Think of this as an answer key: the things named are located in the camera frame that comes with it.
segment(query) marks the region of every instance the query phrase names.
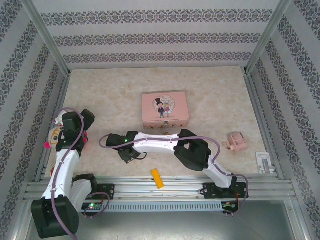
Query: yellow block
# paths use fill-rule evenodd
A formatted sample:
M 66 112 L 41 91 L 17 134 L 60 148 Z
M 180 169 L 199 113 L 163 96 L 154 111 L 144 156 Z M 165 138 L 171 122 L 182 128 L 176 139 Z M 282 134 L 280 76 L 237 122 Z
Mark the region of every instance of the yellow block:
M 160 177 L 158 170 L 156 168 L 151 170 L 151 174 L 153 176 L 153 179 L 154 179 L 155 184 L 158 187 L 158 189 L 162 189 L 165 185 L 161 180 L 161 177 Z

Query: beige marble surface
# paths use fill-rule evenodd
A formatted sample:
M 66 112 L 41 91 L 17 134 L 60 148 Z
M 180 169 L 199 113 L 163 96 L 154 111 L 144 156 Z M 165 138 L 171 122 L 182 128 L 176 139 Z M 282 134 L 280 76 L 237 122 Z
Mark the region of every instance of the beige marble surface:
M 161 176 L 199 176 L 201 172 L 185 168 L 174 155 L 150 153 L 144 160 L 129 164 L 117 151 L 98 145 L 108 133 L 125 135 L 128 131 L 162 134 L 144 130 L 141 96 L 148 92 L 183 91 L 189 107 L 187 129 L 198 136 L 225 142 L 232 132 L 242 132 L 248 149 L 232 152 L 221 147 L 218 162 L 232 173 L 258 173 L 256 152 L 265 152 L 258 123 L 240 67 L 122 68 L 73 70 L 64 106 L 80 112 L 88 109 L 95 122 L 88 130 L 89 142 L 84 147 L 75 174 L 96 176 L 150 176 L 157 168 Z M 176 128 L 171 134 L 179 133 Z M 209 143 L 212 153 L 217 151 Z M 46 176 L 56 160 L 52 151 Z

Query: pink box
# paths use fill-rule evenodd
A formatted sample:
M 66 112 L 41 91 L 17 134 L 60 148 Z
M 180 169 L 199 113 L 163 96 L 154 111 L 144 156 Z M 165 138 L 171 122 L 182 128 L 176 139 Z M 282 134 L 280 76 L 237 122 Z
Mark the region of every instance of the pink box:
M 142 122 L 146 129 L 186 127 L 189 110 L 184 92 L 142 95 Z

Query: patterned wallpaper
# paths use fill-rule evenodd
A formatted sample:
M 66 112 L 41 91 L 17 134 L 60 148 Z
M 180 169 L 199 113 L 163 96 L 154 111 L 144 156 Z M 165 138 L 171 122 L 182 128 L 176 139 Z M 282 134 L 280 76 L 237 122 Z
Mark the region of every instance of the patterned wallpaper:
M 0 240 L 32 182 L 64 76 L 19 0 L 0 3 Z
M 251 73 L 312 239 L 320 239 L 319 14 L 319 1 L 293 0 Z
M 34 0 L 70 69 L 245 67 L 279 0 Z

